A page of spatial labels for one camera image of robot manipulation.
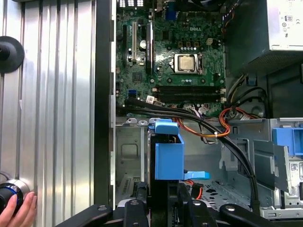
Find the black ram slot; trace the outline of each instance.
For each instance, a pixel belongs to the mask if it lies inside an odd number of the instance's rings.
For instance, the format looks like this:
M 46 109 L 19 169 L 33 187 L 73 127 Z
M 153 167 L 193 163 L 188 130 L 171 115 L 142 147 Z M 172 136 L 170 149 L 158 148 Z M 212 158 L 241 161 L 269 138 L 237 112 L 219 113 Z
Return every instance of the black ram slot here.
M 146 73 L 151 75 L 153 59 L 152 59 L 152 49 L 153 49 L 153 39 L 152 39 L 152 23 L 147 25 L 146 29 Z
M 122 63 L 124 68 L 126 67 L 127 51 L 127 25 L 123 25 Z
M 220 88 L 212 86 L 159 86 L 159 92 L 165 94 L 219 94 Z
M 186 94 L 158 94 L 161 102 L 164 103 L 178 103 L 183 101 L 190 101 L 192 103 L 216 103 L 220 101 L 220 95 L 186 95 Z

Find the ribbed metal panel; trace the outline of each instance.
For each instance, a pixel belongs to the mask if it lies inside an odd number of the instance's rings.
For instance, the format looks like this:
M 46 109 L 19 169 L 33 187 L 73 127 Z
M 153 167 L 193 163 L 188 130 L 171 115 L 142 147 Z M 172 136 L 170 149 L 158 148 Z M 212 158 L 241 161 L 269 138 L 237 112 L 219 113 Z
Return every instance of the ribbed metal panel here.
M 95 4 L 0 0 L 0 35 L 26 53 L 0 79 L 0 169 L 37 192 L 37 227 L 93 203 Z

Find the cpu socket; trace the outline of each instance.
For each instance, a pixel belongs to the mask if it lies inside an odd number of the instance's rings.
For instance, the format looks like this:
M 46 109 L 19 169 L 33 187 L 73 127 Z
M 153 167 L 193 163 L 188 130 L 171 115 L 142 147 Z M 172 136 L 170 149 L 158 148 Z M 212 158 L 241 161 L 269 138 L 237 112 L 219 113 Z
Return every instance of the cpu socket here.
M 176 53 L 169 64 L 176 74 L 202 74 L 201 54 Z

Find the blue tab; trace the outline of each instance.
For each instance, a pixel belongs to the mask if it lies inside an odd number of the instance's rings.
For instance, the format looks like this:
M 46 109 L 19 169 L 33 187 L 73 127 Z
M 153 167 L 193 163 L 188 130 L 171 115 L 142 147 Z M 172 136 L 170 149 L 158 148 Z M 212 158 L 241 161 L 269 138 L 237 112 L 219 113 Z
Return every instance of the blue tab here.
M 158 121 L 155 123 L 156 134 L 178 135 L 179 127 L 176 122 Z
M 158 120 L 159 122 L 172 122 L 172 120 L 171 119 L 160 119 L 160 120 Z
M 193 179 L 193 180 L 208 180 L 210 179 L 210 174 L 205 171 L 188 171 L 186 174 L 184 174 L 184 180 Z

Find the hand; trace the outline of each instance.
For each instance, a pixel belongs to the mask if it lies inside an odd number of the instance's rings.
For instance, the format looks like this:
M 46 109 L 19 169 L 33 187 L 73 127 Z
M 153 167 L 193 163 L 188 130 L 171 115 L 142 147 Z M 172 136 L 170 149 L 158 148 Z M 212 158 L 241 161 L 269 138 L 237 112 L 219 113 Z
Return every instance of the hand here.
M 36 216 L 36 202 L 37 196 L 30 192 L 18 213 L 12 217 L 17 205 L 17 195 L 13 195 L 0 215 L 0 227 L 31 227 Z

